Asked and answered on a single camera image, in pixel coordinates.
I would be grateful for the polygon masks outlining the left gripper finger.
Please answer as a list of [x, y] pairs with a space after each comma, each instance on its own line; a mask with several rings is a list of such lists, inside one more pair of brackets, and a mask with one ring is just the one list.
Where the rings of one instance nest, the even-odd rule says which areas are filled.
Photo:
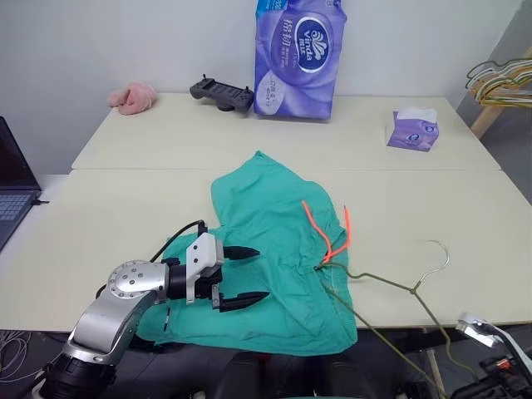
[[244, 309], [258, 303], [268, 296], [269, 292], [239, 293], [234, 298], [223, 298], [223, 296], [220, 296], [218, 310], [221, 313], [225, 313]]
[[243, 246], [224, 246], [224, 258], [229, 260], [245, 260], [260, 255], [257, 249]]

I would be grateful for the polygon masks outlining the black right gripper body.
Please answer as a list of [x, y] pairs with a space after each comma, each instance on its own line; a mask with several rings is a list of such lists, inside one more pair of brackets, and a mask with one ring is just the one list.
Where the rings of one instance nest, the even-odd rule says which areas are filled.
[[531, 384], [513, 357], [489, 357], [479, 365], [490, 384], [480, 398], [531, 398]]

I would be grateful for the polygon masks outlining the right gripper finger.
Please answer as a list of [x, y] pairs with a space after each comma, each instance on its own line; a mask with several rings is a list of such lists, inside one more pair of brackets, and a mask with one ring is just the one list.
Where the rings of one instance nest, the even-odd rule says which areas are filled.
[[467, 386], [456, 389], [452, 393], [451, 399], [476, 398], [476, 397], [479, 397], [486, 390], [487, 390], [487, 385], [485, 382], [482, 382], [482, 381], [474, 382]]

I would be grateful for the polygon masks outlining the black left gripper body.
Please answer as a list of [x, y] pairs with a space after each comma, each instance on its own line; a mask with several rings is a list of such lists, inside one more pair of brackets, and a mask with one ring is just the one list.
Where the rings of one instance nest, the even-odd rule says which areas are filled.
[[208, 299], [211, 301], [213, 309], [219, 309], [222, 302], [222, 295], [219, 285], [223, 281], [222, 269], [219, 265], [200, 268], [195, 264], [193, 273], [194, 299]]

